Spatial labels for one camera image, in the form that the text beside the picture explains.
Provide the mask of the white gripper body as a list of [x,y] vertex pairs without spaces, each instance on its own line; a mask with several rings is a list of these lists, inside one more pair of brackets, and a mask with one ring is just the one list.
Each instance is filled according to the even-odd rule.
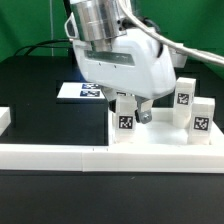
[[142,30],[127,29],[125,35],[112,39],[111,51],[96,52],[90,43],[80,40],[73,14],[64,28],[86,81],[147,99],[174,90],[176,76],[168,47],[163,45],[158,56],[159,42]]

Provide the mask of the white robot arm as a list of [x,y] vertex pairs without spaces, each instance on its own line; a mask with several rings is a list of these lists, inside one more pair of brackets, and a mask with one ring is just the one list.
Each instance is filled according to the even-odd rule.
[[135,96],[136,118],[152,120],[149,102],[175,89],[168,47],[124,14],[119,0],[70,0],[65,32],[88,82]]

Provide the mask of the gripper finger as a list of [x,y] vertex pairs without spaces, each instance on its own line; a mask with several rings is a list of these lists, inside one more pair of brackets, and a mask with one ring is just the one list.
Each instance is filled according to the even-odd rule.
[[149,123],[152,120],[151,108],[153,101],[146,98],[137,97],[136,102],[137,110],[135,115],[137,122],[142,124]]

